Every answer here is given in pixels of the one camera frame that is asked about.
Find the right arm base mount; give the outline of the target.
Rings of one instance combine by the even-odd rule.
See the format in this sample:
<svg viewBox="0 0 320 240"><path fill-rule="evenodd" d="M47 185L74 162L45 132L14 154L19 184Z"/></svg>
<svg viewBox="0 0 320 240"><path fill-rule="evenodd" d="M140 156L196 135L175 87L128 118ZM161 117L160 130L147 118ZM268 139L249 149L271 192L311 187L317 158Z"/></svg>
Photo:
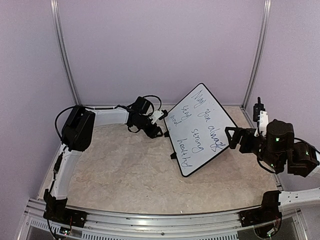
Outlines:
<svg viewBox="0 0 320 240"><path fill-rule="evenodd" d="M240 211L239 218L241 226L244 228L275 221L276 219L281 219L282 213L279 211L278 207L260 206L257 208Z"/></svg>

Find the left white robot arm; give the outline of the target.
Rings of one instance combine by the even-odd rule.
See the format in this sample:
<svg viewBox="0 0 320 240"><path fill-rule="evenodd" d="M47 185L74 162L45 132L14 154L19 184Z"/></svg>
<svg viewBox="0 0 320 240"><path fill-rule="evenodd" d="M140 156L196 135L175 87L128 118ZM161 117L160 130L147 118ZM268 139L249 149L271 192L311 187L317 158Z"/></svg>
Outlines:
<svg viewBox="0 0 320 240"><path fill-rule="evenodd" d="M128 130L135 127L138 132L143 131L151 139L163 136L157 121L167 117L168 111L162 108L155 110L149 98L149 95L139 96L127 106L68 107L69 116L62 130L57 131L61 146L53 167L52 183L43 196L46 203L45 219L63 223L75 217L66 208L69 185L76 163L91 145L94 127L124 124Z"/></svg>

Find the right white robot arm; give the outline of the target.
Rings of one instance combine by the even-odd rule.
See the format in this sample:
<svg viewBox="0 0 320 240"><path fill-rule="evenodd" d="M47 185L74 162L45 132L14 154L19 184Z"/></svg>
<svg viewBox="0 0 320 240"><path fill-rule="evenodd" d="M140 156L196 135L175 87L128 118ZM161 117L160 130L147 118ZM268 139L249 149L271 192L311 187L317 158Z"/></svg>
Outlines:
<svg viewBox="0 0 320 240"><path fill-rule="evenodd" d="M274 119L266 126L265 134L255 135L252 128L225 128L231 149L239 145L242 154L254 154L258 164L266 163L264 169L272 174L287 171L301 177L315 177L320 173L320 152L308 142L295 137L291 123ZM268 191L261 205L255 208L255 216L266 222L275 212L320 203L318 187L300 191Z"/></svg>

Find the small whiteboard with wire stand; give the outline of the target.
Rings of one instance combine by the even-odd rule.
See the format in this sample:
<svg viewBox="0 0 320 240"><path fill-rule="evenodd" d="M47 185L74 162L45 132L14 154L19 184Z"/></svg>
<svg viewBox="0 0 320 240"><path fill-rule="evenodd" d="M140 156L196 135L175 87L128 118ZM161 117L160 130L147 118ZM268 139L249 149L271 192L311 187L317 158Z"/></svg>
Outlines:
<svg viewBox="0 0 320 240"><path fill-rule="evenodd" d="M227 127L235 121L203 84L182 98L164 119L180 173L189 177L229 148Z"/></svg>

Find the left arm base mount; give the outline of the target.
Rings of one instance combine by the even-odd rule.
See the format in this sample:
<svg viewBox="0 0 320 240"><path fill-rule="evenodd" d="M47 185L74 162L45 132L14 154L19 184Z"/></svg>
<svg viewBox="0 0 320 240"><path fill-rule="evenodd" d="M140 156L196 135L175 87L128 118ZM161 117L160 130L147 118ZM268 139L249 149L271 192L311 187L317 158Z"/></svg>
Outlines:
<svg viewBox="0 0 320 240"><path fill-rule="evenodd" d="M65 206L47 206L43 217L56 223L68 225L71 227L84 228L87 219L85 211L67 208Z"/></svg>

